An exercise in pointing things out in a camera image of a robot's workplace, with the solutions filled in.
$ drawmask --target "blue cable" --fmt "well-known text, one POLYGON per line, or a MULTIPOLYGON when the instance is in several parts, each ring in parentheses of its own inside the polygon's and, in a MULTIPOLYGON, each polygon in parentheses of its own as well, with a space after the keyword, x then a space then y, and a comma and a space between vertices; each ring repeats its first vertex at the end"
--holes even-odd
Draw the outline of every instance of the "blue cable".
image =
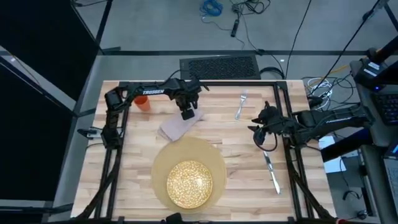
POLYGON ((219 16, 223 11, 223 5, 218 3, 217 0, 205 0, 200 11, 205 13, 203 16, 219 16))

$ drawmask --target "fork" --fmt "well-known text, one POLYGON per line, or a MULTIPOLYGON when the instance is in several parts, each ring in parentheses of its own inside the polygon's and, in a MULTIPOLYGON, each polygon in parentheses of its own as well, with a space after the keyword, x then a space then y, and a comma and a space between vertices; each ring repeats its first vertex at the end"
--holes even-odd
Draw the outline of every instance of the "fork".
POLYGON ((238 120, 239 117, 241 116, 241 112, 242 112, 242 107, 243 107, 243 103, 246 101, 246 95, 248 94, 248 90, 244 90, 242 95, 241 95, 241 104, 239 106, 238 112, 236 112, 235 115, 235 119, 238 120))

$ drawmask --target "paper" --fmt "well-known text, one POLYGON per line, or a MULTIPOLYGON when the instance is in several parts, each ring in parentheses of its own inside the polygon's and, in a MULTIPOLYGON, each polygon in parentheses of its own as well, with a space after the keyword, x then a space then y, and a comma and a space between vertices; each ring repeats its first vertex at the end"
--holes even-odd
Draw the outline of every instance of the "paper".
MULTIPOLYGON (((326 148, 334 143, 335 139, 333 139, 333 136, 324 136, 323 138, 319 139, 319 148, 322 150, 323 148, 326 148)), ((323 166, 325 167, 325 171, 327 174, 332 172, 346 171, 346 166, 344 165, 344 161, 341 162, 341 169, 340 169, 340 159, 341 157, 339 156, 336 159, 332 159, 328 162, 323 163, 323 166)))

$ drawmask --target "knife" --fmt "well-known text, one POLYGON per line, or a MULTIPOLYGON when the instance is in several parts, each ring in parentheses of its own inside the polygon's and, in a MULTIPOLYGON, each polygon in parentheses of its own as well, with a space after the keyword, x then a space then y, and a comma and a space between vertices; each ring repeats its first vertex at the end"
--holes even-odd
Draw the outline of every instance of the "knife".
POLYGON ((268 153, 266 151, 263 151, 263 154, 264 154, 264 157, 266 158, 267 167, 268 167, 269 172, 271 173, 271 178, 274 183, 276 193, 280 194, 280 187, 279 187, 278 181, 276 181, 275 174, 274 174, 274 168, 272 167, 271 160, 269 159, 268 153))

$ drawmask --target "beige cloth napkin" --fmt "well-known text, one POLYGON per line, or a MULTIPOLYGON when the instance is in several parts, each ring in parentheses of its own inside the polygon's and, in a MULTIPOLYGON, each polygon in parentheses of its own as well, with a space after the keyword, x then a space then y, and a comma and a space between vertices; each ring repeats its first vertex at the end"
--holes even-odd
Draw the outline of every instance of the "beige cloth napkin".
POLYGON ((195 116, 186 121, 182 119, 181 113, 173 115, 160 125, 157 132, 163 138, 172 142, 180 139, 203 116, 203 112, 199 109, 193 110, 193 112, 195 116))

